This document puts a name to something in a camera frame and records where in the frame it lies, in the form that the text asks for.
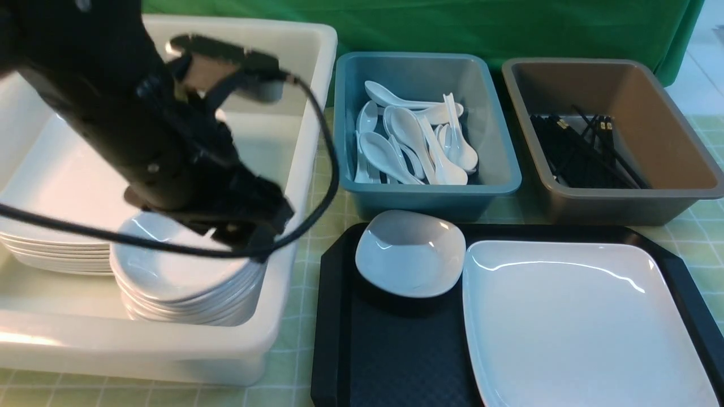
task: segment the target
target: white square plate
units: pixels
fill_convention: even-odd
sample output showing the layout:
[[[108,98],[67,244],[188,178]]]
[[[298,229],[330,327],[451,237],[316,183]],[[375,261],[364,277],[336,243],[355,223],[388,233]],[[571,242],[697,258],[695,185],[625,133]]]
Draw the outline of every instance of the white square plate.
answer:
[[[487,407],[719,406],[658,265],[639,248],[475,243],[463,308]]]
[[[0,202],[50,217],[115,231],[138,209],[127,182],[60,117],[53,116],[0,193]],[[0,219],[0,234],[33,242],[105,246],[85,236]]]

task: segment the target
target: teal plastic bin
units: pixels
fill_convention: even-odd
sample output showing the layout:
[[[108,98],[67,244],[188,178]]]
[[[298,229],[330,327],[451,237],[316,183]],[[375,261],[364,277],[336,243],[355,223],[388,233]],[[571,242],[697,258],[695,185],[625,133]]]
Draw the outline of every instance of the teal plastic bin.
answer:
[[[452,92],[465,107],[463,134],[478,152],[478,172],[468,185],[388,185],[354,182],[357,166],[355,122],[369,100],[364,83],[373,80],[397,96],[440,101]],[[475,222],[498,196],[521,186],[521,170],[505,124],[490,71],[482,59],[463,54],[355,52],[337,61],[334,141],[342,187],[355,200],[363,219],[390,209],[404,209],[450,220]],[[378,133],[382,130],[379,118]]]

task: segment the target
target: black tray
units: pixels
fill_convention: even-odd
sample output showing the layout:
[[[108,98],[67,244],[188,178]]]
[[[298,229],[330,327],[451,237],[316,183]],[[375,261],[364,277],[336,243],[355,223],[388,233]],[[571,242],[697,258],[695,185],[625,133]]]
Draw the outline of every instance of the black tray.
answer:
[[[352,226],[322,256],[311,397],[316,407],[482,406],[468,357],[462,283],[430,299],[391,295],[355,266],[366,224]],[[462,225],[480,240],[624,243],[653,257],[720,405],[724,337],[684,262],[625,227]]]

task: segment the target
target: white plate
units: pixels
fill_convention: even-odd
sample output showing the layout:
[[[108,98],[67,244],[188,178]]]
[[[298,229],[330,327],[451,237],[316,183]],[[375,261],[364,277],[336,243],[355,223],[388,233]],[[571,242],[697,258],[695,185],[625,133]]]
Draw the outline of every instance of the white plate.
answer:
[[[49,266],[45,264],[37,264],[34,261],[28,261],[25,259],[17,259],[20,263],[29,266],[34,267],[36,269],[46,270],[49,272],[58,272],[63,274],[78,274],[78,275],[88,275],[88,276],[106,276],[110,277],[113,275],[112,272],[106,271],[106,270],[99,270],[99,269],[74,269],[74,268],[68,268],[68,267],[55,267],[55,266]]]
[[[110,253],[111,245],[105,246],[84,246],[84,245],[55,245],[52,243],[41,243],[29,240],[18,240],[0,236],[0,241],[4,245],[10,245],[26,250],[51,251],[58,253]]]
[[[26,211],[116,230],[138,210],[126,203],[127,182],[59,117],[54,117],[0,193]],[[108,243],[0,219],[0,234],[20,240],[104,246]]]
[[[88,267],[103,267],[104,269],[110,269],[111,264],[108,259],[58,259],[49,258],[47,256],[36,256],[35,254],[18,253],[15,251],[11,252],[15,257],[23,257],[26,259],[32,259],[39,262],[67,265],[67,266],[88,266]]]
[[[141,212],[120,227],[121,233],[187,246],[229,250],[158,214]],[[117,278],[154,303],[174,303],[210,293],[243,272],[249,259],[207,259],[111,245]]]
[[[5,248],[7,248],[8,251],[11,251],[12,253],[20,253],[20,254],[26,254],[29,256],[38,256],[43,257],[48,260],[53,259],[95,259],[95,260],[104,260],[108,261],[108,258],[110,257],[110,253],[106,254],[89,254],[89,253],[57,253],[57,252],[49,252],[49,251],[36,251],[36,250],[28,250],[24,248],[18,248],[15,246],[11,246],[6,244]]]
[[[719,406],[658,265],[639,248],[475,243],[463,308],[487,407]]]

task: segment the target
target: white bowl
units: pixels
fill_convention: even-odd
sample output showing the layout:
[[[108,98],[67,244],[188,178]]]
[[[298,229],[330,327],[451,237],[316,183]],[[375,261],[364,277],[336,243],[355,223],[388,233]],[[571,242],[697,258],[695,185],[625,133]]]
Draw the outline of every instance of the white bowl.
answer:
[[[235,313],[220,317],[218,319],[214,319],[209,322],[205,322],[203,324],[194,324],[194,325],[207,325],[210,327],[236,327],[238,325],[243,324],[244,322],[248,321],[251,316],[253,316],[254,310],[251,309],[238,309]],[[171,322],[171,323],[183,323],[178,321],[159,321],[156,319],[147,319],[144,316],[140,314],[136,314],[134,311],[129,311],[128,316],[133,321],[144,321],[144,322]]]
[[[378,288],[410,298],[446,293],[460,279],[465,236],[444,220],[406,211],[375,217],[362,234],[355,262]]]
[[[141,212],[120,227],[121,233],[160,242],[227,250],[158,214]],[[176,303],[211,293],[243,271],[249,259],[206,259],[111,244],[117,278],[154,303]]]
[[[172,313],[159,310],[153,306],[140,304],[135,298],[128,296],[126,292],[121,293],[121,300],[132,318],[138,316],[146,321],[176,322],[180,324],[216,324],[214,322],[219,320],[227,321],[240,313],[248,314],[253,311],[256,304],[254,294],[261,288],[260,284],[263,276],[264,274],[260,273],[253,284],[247,286],[246,289],[234,293],[225,301],[213,304],[211,308],[197,314]]]
[[[218,307],[222,303],[229,303],[230,298],[239,298],[242,295],[246,295],[249,290],[253,289],[259,276],[263,274],[264,271],[261,266],[259,266],[254,270],[254,272],[244,274],[243,278],[234,279],[233,281],[223,285],[220,289],[207,293],[206,295],[202,295],[197,301],[174,304],[154,303],[146,300],[145,298],[136,295],[136,293],[126,286],[123,281],[117,280],[117,282],[121,291],[141,306],[158,311],[160,314],[171,316],[192,315],[206,312],[209,309]]]

